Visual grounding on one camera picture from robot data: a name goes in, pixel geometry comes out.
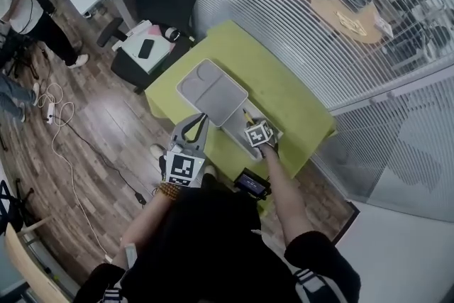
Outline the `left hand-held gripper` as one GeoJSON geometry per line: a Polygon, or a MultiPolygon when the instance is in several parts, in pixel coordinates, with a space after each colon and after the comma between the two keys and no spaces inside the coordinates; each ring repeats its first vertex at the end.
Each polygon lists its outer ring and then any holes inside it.
{"type": "Polygon", "coordinates": [[[204,166],[204,147],[209,130],[206,114],[194,114],[180,121],[172,132],[172,140],[166,153],[165,182],[177,187],[198,188],[196,178],[204,166]],[[196,128],[193,139],[187,132],[196,128]]]}

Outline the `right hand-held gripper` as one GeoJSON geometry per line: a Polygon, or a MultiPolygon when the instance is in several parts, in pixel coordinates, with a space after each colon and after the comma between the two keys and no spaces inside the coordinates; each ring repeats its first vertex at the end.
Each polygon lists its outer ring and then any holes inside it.
{"type": "Polygon", "coordinates": [[[249,145],[257,149],[262,157],[265,156],[261,149],[264,145],[270,146],[271,149],[278,153],[280,131],[268,120],[252,119],[247,121],[244,134],[249,145]]]}

